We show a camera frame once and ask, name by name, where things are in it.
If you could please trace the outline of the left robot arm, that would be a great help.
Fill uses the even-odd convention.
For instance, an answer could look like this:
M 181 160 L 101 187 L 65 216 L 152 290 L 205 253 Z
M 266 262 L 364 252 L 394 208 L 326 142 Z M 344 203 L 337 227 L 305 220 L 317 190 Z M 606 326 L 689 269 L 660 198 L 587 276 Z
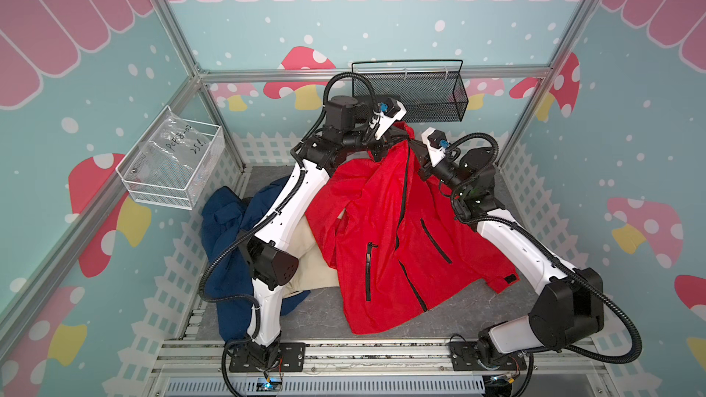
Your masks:
M 250 364 L 262 371 L 279 362 L 283 289 L 299 268 L 298 257 L 289 251 L 296 226 L 349 154 L 382 152 L 391 144 L 386 132 L 404 115 L 406 109 L 398 101 L 378 99 L 364 75 L 340 73 L 325 85 L 318 119 L 290 151 L 295 167 L 279 198 L 260 222 L 215 257 L 200 280 L 198 294 L 202 301 L 237 300 L 251 306 L 246 338 L 228 343 L 226 355 L 243 351 Z M 206 290 L 211 275 L 235 251 L 246 262 L 252 294 L 211 295 Z

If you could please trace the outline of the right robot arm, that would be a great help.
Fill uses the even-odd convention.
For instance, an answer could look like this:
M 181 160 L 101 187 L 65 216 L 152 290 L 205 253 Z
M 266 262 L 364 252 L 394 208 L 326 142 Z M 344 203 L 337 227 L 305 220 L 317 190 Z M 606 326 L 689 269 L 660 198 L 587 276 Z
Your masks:
M 487 369 L 512 355 L 564 349 L 608 364 L 629 364 L 643 352 L 637 326 L 603 291 L 603 281 L 592 268 L 578 268 L 553 253 L 522 227 L 496 197 L 496 140 L 476 132 L 449 143 L 433 130 L 424 141 L 410 143 L 421 164 L 423 179 L 437 178 L 450 190 L 454 220 L 493 244 L 531 284 L 537 295 L 527 315 L 482 330 L 476 356 Z M 604 355 L 578 347 L 577 342 L 599 333 L 605 312 L 623 323 L 630 347 L 621 355 Z

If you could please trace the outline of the blue jacket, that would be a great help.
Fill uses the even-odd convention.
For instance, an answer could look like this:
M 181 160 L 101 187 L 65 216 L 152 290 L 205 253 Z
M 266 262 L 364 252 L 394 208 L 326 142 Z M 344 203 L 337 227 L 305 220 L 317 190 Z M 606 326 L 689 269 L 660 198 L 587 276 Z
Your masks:
M 221 187 L 206 201 L 202 211 L 202 246 L 209 262 L 215 261 L 241 233 L 252 229 L 263 219 L 287 183 L 280 178 L 257 191 L 252 200 L 242 200 Z M 205 292 L 211 297 L 254 294 L 246 261 L 239 250 L 233 251 L 215 268 Z M 216 304 L 219 334 L 228 342 L 244 339 L 251 323 L 252 305 L 245 300 Z

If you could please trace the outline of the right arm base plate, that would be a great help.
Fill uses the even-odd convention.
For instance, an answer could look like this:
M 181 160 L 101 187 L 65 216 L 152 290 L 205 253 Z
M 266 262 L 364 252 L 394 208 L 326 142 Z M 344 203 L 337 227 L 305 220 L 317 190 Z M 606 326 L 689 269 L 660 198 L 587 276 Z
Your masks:
M 485 342 L 450 341 L 450 360 L 455 371 L 525 371 L 523 356 L 497 353 Z

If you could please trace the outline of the red jacket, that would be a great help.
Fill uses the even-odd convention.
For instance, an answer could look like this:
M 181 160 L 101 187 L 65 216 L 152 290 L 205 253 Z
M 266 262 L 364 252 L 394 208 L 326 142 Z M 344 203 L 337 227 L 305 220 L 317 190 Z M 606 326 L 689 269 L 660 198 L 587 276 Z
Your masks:
M 353 159 L 319 190 L 305 217 L 355 335 L 378 334 L 483 279 L 496 293 L 518 282 L 515 266 L 457 222 L 439 180 L 423 180 L 408 141 L 380 162 Z

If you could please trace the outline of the black mesh wall basket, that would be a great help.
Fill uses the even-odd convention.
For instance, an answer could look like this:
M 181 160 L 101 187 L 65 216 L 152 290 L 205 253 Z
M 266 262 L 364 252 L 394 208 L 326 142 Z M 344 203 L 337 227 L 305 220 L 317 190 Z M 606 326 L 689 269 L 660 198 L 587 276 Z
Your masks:
M 364 76 L 371 84 L 352 81 L 352 95 L 361 101 L 395 99 L 407 110 L 407 123 L 460 122 L 469 97 L 461 78 L 462 60 L 360 61 L 351 71 Z

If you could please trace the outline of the beige jacket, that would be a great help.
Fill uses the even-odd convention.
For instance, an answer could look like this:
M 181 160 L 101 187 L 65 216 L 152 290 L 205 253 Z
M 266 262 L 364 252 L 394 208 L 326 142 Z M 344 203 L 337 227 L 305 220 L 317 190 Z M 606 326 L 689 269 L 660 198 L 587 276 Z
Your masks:
M 307 290 L 339 286 L 338 272 L 334 268 L 329 268 L 325 262 L 305 217 L 301 218 L 295 227 L 287 252 L 299 259 L 299 268 L 283 288 L 285 298 Z

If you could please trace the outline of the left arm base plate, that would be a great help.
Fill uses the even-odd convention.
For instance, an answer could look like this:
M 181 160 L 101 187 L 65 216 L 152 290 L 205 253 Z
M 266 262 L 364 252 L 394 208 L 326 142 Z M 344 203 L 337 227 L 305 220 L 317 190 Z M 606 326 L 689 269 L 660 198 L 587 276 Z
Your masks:
M 275 342 L 263 347 L 248 342 L 237 347 L 228 360 L 230 372 L 302 372 L 305 343 Z

